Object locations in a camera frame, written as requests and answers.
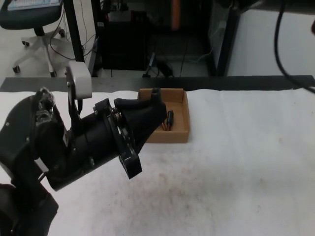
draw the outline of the chair base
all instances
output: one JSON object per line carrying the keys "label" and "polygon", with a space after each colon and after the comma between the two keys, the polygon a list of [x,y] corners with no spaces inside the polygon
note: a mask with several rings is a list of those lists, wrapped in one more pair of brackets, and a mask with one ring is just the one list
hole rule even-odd
{"label": "chair base", "polygon": [[25,38],[23,37],[22,44],[27,47],[28,49],[25,51],[25,53],[13,63],[13,71],[14,73],[19,73],[20,72],[20,67],[19,64],[22,62],[26,61],[28,58],[31,58],[35,55],[36,51],[39,48],[42,48],[45,53],[46,61],[49,67],[49,72],[51,77],[56,77],[57,73],[52,65],[49,52],[48,52],[48,47],[51,43],[51,45],[55,46],[64,46],[66,44],[70,44],[70,42],[63,41],[60,39],[54,38],[57,34],[60,34],[61,37],[65,37],[64,30],[61,29],[60,27],[57,28],[57,30],[54,30],[52,32],[46,33],[43,36],[34,36],[30,38]]}

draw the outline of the chair wheel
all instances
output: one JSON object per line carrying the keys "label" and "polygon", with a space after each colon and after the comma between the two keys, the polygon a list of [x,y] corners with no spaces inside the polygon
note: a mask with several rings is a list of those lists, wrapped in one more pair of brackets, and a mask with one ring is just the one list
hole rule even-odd
{"label": "chair wheel", "polygon": [[20,73],[20,67],[17,65],[16,67],[13,68],[13,71],[15,74]]}
{"label": "chair wheel", "polygon": [[61,29],[58,33],[60,34],[60,37],[61,37],[61,38],[64,38],[64,37],[65,37],[64,29]]}
{"label": "chair wheel", "polygon": [[30,43],[29,43],[29,42],[22,41],[22,44],[23,44],[25,47],[29,47],[29,46],[30,46]]}
{"label": "chair wheel", "polygon": [[57,71],[54,70],[54,72],[50,72],[50,76],[51,76],[51,77],[56,77],[56,76],[57,76]]}

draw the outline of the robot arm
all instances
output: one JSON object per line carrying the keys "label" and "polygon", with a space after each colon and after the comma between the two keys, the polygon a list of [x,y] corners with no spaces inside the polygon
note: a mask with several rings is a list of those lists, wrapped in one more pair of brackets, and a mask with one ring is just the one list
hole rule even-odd
{"label": "robot arm", "polygon": [[116,99],[115,108],[105,99],[81,119],[75,100],[80,110],[92,86],[79,63],[67,68],[70,130],[52,93],[42,88],[11,110],[0,132],[0,163],[12,180],[0,185],[1,236],[48,234],[58,204],[40,183],[44,176],[59,190],[116,156],[129,178],[142,172],[138,153],[166,119],[159,89],[147,101]]}

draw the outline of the black table edge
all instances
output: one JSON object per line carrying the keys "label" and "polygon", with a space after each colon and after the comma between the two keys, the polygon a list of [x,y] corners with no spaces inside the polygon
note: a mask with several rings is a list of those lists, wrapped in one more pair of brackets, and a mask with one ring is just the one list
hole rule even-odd
{"label": "black table edge", "polygon": [[[315,87],[313,76],[294,76],[304,86]],[[186,91],[213,90],[288,90],[299,89],[284,76],[232,76],[201,78],[92,78],[93,92],[138,91],[145,88],[182,88]],[[65,78],[6,78],[1,92],[36,92],[40,87],[67,92]]]}

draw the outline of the screw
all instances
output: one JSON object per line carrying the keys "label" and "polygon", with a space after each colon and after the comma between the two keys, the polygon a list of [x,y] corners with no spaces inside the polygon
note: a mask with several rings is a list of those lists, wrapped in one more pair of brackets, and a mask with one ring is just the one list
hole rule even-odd
{"label": "screw", "polygon": [[90,164],[91,164],[92,167],[95,166],[94,159],[93,159],[93,157],[91,157],[91,156],[90,156]]}
{"label": "screw", "polygon": [[120,122],[121,118],[122,118],[122,114],[120,112],[115,113],[115,118],[117,122]]}
{"label": "screw", "polygon": [[96,108],[95,108],[95,107],[93,107],[93,110],[94,110],[94,114],[97,116],[98,111],[96,110]]}

